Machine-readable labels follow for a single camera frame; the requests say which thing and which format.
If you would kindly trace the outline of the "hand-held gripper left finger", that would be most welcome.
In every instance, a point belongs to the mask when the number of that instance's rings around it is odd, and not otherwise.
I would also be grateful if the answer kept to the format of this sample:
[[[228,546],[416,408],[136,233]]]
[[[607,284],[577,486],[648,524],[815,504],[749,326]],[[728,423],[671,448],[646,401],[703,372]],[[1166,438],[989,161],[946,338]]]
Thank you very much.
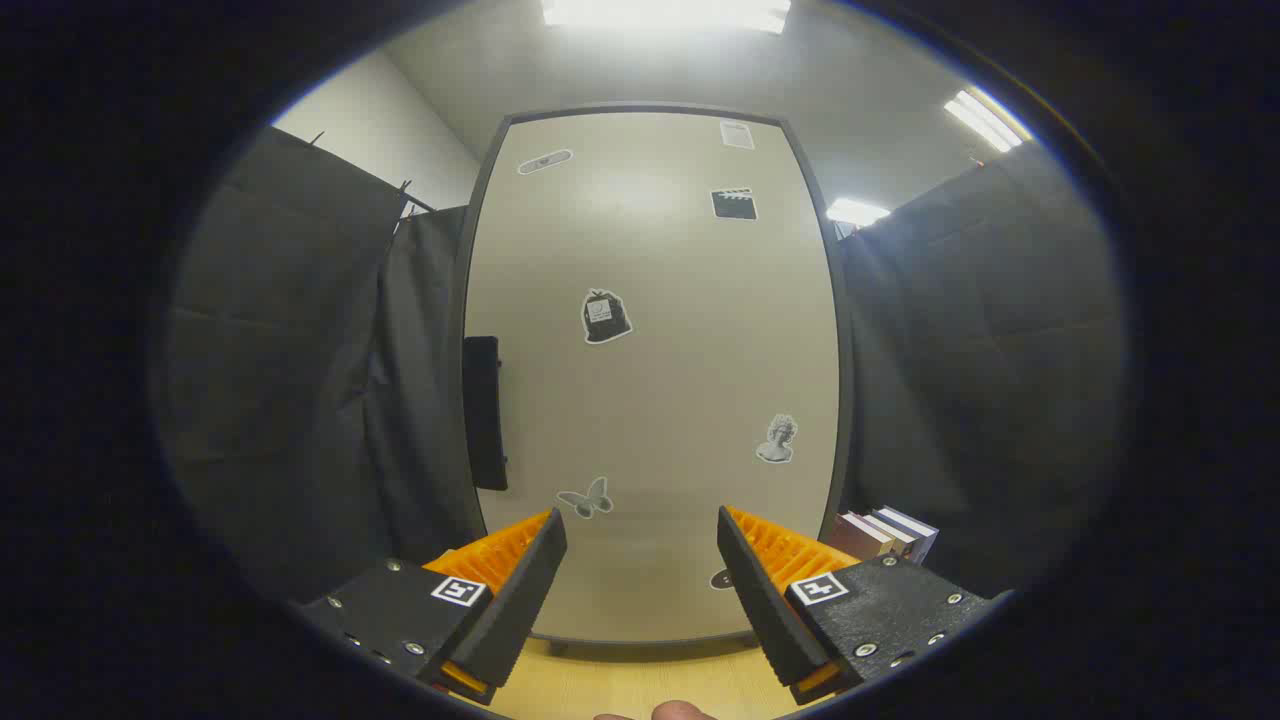
[[[422,565],[385,559],[296,605],[324,637],[428,689],[489,705],[567,551],[548,509]]]

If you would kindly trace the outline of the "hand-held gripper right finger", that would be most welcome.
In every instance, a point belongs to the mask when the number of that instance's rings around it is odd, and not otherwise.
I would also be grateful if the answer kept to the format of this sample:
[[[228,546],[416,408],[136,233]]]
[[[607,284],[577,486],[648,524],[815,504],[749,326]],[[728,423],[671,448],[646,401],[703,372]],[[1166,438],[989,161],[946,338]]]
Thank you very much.
[[[984,597],[888,552],[856,559],[732,506],[717,546],[758,644],[797,705],[923,664],[1012,598]]]

